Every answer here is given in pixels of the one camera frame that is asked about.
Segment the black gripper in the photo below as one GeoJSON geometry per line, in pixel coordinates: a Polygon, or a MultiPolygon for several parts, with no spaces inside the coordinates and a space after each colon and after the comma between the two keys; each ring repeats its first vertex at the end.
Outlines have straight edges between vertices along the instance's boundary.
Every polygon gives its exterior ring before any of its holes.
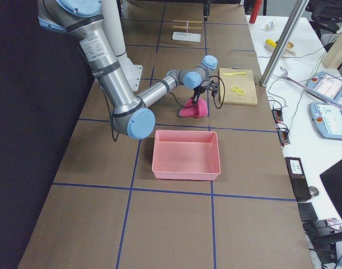
{"type": "Polygon", "coordinates": [[[196,105],[200,99],[200,95],[205,93],[206,91],[213,90],[213,86],[212,86],[213,81],[212,80],[207,80],[202,82],[199,86],[197,86],[196,88],[194,88],[194,95],[192,97],[192,104],[196,105]]]}

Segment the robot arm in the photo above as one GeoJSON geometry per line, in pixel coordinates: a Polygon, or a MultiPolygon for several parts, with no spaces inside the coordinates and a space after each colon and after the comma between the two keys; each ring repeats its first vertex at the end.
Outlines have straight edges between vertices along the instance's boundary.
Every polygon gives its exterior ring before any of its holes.
{"type": "Polygon", "coordinates": [[[135,95],[129,76],[127,57],[116,1],[38,1],[39,24],[50,31],[71,36],[80,46],[95,79],[113,105],[111,128],[133,139],[144,139],[154,129],[155,116],[149,107],[174,88],[190,89],[209,80],[218,61],[203,57],[191,70],[172,70],[135,95]]]}

